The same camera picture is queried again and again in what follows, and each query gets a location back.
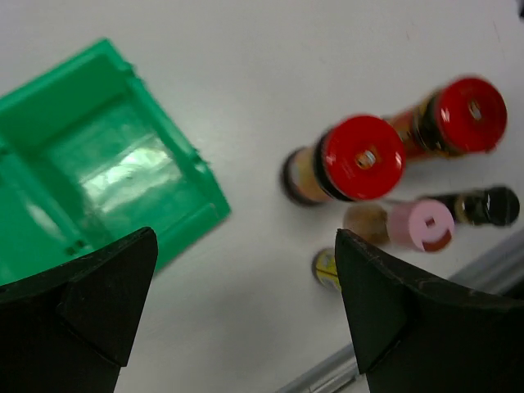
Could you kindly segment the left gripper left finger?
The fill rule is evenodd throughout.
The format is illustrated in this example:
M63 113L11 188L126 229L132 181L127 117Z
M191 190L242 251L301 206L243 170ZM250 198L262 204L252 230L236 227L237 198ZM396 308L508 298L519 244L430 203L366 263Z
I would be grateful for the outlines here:
M3 392L112 392L127 366L158 256L140 228L1 287Z

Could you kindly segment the small yellow-label white-cap bottle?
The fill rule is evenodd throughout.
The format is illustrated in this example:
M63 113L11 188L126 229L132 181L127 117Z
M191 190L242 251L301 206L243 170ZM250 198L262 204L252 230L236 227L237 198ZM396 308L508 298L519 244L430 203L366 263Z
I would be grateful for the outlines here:
M323 248L314 256L312 270L315 279L323 287L333 291L341 291L333 247Z

